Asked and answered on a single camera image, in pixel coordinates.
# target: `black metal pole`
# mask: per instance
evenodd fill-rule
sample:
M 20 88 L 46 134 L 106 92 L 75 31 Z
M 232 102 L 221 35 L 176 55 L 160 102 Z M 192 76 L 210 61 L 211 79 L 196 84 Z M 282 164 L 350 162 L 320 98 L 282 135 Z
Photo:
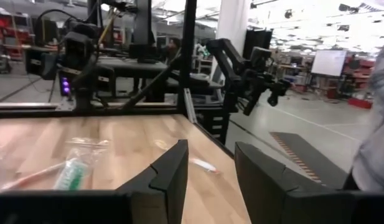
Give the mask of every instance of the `black metal pole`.
M 190 71 L 192 69 L 192 54 L 194 48 L 194 28 L 196 20 L 197 0 L 186 0 L 185 16 L 184 16 L 184 31 L 182 33 L 182 49 L 180 51 L 182 62 L 180 64 L 179 73 L 179 89 L 177 108 L 186 115 L 186 105 L 184 98 L 184 88 L 189 87 Z
M 98 11 L 94 8 L 96 4 L 96 0 L 88 0 L 88 15 L 91 15 L 90 23 L 98 25 Z

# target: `gray floor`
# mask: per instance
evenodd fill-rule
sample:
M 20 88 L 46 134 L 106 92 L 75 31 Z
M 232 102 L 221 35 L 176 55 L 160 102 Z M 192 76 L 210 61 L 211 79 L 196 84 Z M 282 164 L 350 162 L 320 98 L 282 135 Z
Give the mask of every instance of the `gray floor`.
M 0 75 L 0 99 L 26 86 L 37 76 Z M 39 80 L 5 102 L 48 102 L 52 81 Z M 131 79 L 119 78 L 118 90 L 132 89 Z M 292 170 L 305 174 L 273 139 L 269 132 L 295 133 L 304 138 L 335 165 L 348 172 L 352 158 L 366 135 L 369 110 L 354 108 L 346 102 L 325 103 L 314 96 L 312 100 L 289 91 L 279 105 L 271 107 L 264 93 L 250 116 L 233 114 L 229 124 L 226 146 L 234 149 L 236 141 L 250 143 L 267 155 L 283 162 Z M 51 102 L 60 101 L 59 84 L 56 83 Z

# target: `gray sleeve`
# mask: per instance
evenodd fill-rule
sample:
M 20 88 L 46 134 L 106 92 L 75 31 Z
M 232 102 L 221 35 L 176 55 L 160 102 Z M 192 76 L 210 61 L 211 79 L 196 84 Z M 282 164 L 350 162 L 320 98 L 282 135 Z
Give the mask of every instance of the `gray sleeve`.
M 369 87 L 373 90 L 380 112 L 384 116 L 384 47 L 378 54 L 374 70 L 369 80 Z

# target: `white pillar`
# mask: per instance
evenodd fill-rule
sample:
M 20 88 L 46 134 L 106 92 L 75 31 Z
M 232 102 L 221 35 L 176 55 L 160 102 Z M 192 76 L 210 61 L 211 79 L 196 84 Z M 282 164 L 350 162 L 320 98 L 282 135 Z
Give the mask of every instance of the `white pillar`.
M 248 11 L 251 0 L 222 0 L 217 26 L 216 39 L 226 38 L 242 55 L 247 32 Z M 211 68 L 211 77 L 217 67 L 214 60 Z

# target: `workbench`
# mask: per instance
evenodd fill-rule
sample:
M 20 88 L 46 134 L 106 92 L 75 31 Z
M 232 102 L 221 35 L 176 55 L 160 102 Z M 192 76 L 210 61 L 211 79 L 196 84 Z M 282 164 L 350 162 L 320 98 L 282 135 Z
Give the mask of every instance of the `workbench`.
M 189 142 L 189 158 L 215 166 L 214 174 L 189 163 L 182 223 L 248 223 L 235 165 L 214 142 L 182 115 L 0 119 L 0 152 L 9 181 L 65 160 L 74 137 L 109 140 L 110 146 L 87 177 L 84 189 L 115 189 L 173 146 Z M 50 189 L 57 175 L 24 186 Z

